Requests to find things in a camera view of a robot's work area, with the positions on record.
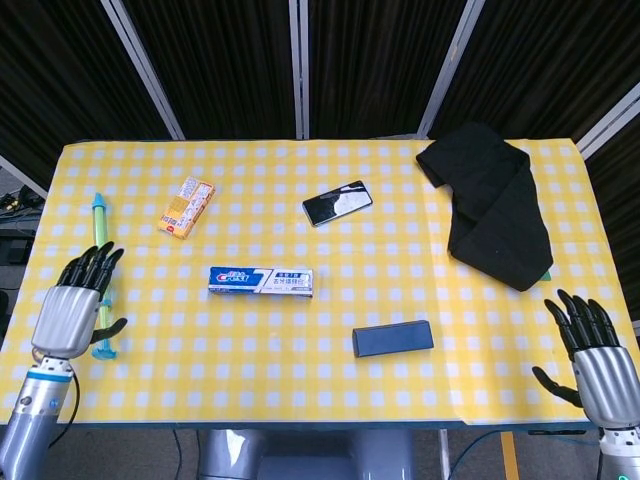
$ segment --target crest toothpaste box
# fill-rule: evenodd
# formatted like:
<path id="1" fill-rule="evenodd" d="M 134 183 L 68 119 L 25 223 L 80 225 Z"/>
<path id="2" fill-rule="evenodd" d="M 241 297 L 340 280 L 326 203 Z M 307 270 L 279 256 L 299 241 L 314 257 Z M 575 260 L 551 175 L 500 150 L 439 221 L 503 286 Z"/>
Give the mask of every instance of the crest toothpaste box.
<path id="1" fill-rule="evenodd" d="M 313 296 L 313 270 L 290 268 L 211 267 L 212 293 L 271 293 Z"/>

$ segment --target yellow snack box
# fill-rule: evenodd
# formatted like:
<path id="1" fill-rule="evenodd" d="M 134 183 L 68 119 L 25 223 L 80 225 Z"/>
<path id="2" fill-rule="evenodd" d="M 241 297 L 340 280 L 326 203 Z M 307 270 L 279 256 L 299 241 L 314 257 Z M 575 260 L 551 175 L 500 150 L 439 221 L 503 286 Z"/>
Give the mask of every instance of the yellow snack box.
<path id="1" fill-rule="evenodd" d="M 158 222 L 158 229 L 174 237 L 187 238 L 198 217 L 215 193 L 213 185 L 187 177 Z"/>

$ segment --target floor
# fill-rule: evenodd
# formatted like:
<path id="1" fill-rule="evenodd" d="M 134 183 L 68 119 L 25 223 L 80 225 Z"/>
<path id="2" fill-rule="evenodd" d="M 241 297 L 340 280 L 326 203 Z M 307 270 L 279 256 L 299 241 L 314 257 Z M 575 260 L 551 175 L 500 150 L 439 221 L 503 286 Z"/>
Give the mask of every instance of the floor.
<path id="1" fill-rule="evenodd" d="M 0 195 L 19 188 L 19 182 L 0 170 Z M 20 225 L 21 228 L 34 225 Z M 23 267 L 0 267 L 0 289 L 19 286 Z M 7 291 L 10 310 L 17 291 Z M 0 426 L 0 438 L 4 427 Z M 479 435 L 478 429 L 450 430 L 452 463 Z M 195 479 L 198 447 L 194 430 L 178 431 L 183 466 L 180 479 Z M 436 431 L 416 430 L 417 479 L 440 479 L 439 442 Z M 596 476 L 597 433 L 579 437 L 514 434 L 518 476 L 506 477 L 500 435 L 491 435 L 465 456 L 455 478 L 474 480 L 593 479 Z M 572 442 L 588 442 L 590 445 Z M 175 478 L 178 452 L 171 430 L 163 428 L 86 428 L 74 426 L 46 459 L 46 480 L 171 480 Z"/>

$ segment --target phone screen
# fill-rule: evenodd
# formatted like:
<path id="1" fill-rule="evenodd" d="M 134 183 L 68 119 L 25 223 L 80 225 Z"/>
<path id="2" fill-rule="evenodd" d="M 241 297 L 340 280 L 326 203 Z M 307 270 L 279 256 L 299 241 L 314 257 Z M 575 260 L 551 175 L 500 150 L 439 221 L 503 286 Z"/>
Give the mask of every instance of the phone screen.
<path id="1" fill-rule="evenodd" d="M 373 201 L 362 181 L 344 185 L 330 192 L 302 202 L 304 210 L 315 227 L 347 213 L 371 205 Z"/>

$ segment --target black curtain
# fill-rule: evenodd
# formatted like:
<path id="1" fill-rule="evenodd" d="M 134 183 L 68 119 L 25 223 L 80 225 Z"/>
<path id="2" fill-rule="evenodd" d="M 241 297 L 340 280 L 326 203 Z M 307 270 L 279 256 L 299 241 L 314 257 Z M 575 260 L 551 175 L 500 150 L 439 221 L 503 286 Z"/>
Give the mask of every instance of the black curtain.
<path id="1" fill-rule="evenodd" d="M 286 0 L 124 3 L 187 138 L 295 138 Z"/>
<path id="2" fill-rule="evenodd" d="M 98 0 L 0 1 L 0 154 L 48 188 L 62 147 L 168 132 Z"/>
<path id="3" fill-rule="evenodd" d="M 578 141 L 638 81 L 637 0 L 487 0 L 429 137 L 476 120 Z"/>
<path id="4" fill-rule="evenodd" d="M 640 320 L 640 116 L 587 160 L 632 320 Z"/>
<path id="5" fill-rule="evenodd" d="M 311 136 L 415 133 L 464 5 L 311 0 Z"/>

